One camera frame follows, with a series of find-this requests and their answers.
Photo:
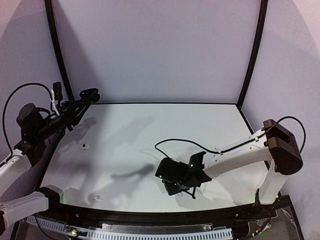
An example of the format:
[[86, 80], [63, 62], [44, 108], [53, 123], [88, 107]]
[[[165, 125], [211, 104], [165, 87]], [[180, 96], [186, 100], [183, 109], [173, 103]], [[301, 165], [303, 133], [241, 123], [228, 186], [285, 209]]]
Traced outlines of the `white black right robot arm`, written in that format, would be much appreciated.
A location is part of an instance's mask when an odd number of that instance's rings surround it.
[[272, 205], [284, 183], [303, 167], [301, 152], [295, 135], [283, 127], [281, 121], [268, 119], [263, 127], [249, 137], [222, 148], [193, 154], [188, 163], [177, 162], [166, 155], [159, 163], [155, 176], [164, 184], [168, 195], [185, 192], [195, 197], [203, 183], [258, 162], [269, 162], [262, 185], [256, 190], [255, 203]]

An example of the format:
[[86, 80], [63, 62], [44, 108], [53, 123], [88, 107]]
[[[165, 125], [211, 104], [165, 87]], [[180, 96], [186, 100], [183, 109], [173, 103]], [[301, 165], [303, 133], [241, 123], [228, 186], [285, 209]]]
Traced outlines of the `black earbud charging case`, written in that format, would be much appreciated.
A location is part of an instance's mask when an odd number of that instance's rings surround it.
[[99, 90], [97, 88], [89, 88], [82, 90], [79, 93], [79, 97], [81, 100], [86, 100], [90, 104], [97, 103], [101, 98]]

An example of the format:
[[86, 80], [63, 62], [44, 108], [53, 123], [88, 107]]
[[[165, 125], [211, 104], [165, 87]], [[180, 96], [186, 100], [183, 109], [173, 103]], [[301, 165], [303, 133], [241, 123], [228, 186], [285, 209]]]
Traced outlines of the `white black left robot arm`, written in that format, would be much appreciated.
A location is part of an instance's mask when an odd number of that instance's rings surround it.
[[[49, 114], [41, 115], [44, 108], [28, 103], [19, 111], [16, 119], [21, 130], [21, 140], [12, 148], [12, 153], [0, 163], [0, 193], [7, 189], [25, 172], [33, 168], [47, 148], [46, 140], [58, 132], [72, 131], [95, 103], [93, 98], [66, 101]], [[40, 187], [29, 195], [16, 198], [0, 205], [0, 230], [30, 215], [58, 210], [60, 195], [48, 188]]]

